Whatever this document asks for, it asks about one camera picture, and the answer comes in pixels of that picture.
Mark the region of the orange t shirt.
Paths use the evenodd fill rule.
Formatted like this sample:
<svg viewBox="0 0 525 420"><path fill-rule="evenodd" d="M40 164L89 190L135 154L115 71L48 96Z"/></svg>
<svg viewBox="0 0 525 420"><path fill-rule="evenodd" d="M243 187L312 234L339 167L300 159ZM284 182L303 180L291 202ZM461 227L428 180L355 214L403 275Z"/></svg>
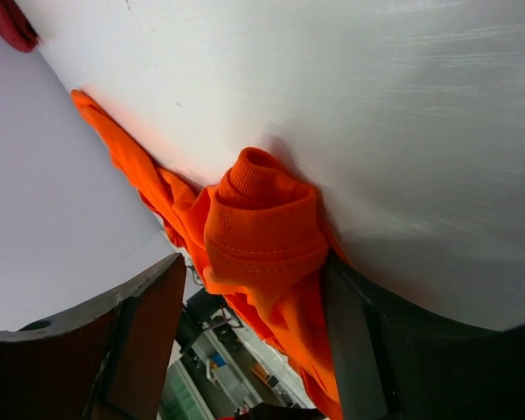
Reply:
<svg viewBox="0 0 525 420"><path fill-rule="evenodd" d="M327 417L342 416L320 272L340 252L319 190L265 150L248 147L216 185L195 190L158 164L90 96L71 97L113 165L191 257L207 292L224 297L298 373Z"/></svg>

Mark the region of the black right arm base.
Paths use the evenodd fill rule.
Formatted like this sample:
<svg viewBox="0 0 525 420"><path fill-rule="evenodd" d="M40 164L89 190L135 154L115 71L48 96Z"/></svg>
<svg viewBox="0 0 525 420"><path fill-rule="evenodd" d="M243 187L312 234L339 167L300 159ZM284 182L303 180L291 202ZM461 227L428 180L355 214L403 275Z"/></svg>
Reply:
<svg viewBox="0 0 525 420"><path fill-rule="evenodd" d="M223 344L237 339L236 330L244 324L222 296L200 290L183 305L175 340L180 352L189 352L203 333L213 332Z"/></svg>

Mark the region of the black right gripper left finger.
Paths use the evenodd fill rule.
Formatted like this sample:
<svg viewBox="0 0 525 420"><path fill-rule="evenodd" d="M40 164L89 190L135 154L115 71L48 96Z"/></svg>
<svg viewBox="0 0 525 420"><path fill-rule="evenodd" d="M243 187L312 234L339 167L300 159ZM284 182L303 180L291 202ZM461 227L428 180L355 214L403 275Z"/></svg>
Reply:
<svg viewBox="0 0 525 420"><path fill-rule="evenodd" d="M0 419L155 419L178 329L182 255L70 309L0 331Z"/></svg>

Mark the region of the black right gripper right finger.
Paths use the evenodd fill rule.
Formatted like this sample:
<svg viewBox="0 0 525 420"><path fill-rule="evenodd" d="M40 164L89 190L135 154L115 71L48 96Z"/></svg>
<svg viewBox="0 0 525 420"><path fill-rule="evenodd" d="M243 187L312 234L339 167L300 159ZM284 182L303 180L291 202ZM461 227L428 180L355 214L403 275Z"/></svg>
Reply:
<svg viewBox="0 0 525 420"><path fill-rule="evenodd" d="M329 255L326 330L346 419L525 419L525 325L442 317Z"/></svg>

